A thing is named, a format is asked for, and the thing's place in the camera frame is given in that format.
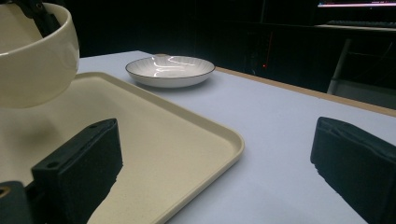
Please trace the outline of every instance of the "white plate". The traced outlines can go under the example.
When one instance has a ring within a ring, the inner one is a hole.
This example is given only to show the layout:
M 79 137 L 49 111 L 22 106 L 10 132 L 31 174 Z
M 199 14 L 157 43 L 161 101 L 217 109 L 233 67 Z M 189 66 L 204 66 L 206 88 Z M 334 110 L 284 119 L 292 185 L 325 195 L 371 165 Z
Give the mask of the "white plate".
M 205 81 L 215 65 L 192 57 L 155 56 L 128 63 L 125 69 L 134 80 L 145 85 L 177 88 Z

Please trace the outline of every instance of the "dark background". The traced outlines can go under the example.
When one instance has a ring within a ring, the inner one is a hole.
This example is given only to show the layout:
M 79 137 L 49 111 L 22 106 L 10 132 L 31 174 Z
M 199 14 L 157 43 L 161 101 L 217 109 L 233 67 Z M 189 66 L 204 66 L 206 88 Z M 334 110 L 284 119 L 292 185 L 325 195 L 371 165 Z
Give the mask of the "dark background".
M 396 21 L 395 8 L 385 13 L 319 9 L 317 0 L 63 2 L 73 16 L 81 57 L 130 50 L 192 56 L 325 92 L 351 38 L 342 76 L 396 89 L 393 36 L 340 34 L 313 26 L 330 20 Z

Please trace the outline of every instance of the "bowl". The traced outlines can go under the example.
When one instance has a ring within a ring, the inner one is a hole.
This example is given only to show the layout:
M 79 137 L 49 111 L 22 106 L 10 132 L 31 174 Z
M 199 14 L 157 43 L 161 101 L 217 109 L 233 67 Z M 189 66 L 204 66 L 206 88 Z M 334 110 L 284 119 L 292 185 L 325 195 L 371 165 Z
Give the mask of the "bowl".
M 46 37 L 16 4 L 0 5 L 0 107 L 41 105 L 61 94 L 78 70 L 78 38 L 70 12 L 44 4 L 61 27 Z
M 187 87 L 207 80 L 215 70 L 208 61 L 185 56 L 155 56 L 128 63 L 131 78 L 162 88 Z

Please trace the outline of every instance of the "white table surface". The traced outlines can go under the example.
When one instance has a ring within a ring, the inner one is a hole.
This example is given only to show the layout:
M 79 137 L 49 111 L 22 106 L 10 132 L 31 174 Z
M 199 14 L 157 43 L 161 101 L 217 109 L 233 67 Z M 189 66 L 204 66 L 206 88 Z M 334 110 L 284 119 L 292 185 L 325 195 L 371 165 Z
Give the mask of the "white table surface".
M 396 118 L 215 71 L 181 89 L 135 83 L 125 70 L 141 51 L 82 58 L 79 73 L 131 82 L 240 133 L 245 152 L 169 223 L 365 223 L 318 175 L 310 152 L 318 117 L 352 123 L 396 145 Z

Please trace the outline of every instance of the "keyboard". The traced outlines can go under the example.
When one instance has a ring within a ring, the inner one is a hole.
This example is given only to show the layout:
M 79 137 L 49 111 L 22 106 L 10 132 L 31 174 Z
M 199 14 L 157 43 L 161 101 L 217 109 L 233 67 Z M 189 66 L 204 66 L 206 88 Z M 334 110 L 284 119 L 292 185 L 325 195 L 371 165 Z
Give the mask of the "keyboard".
M 396 29 L 396 22 L 390 21 L 328 21 L 326 25 Z

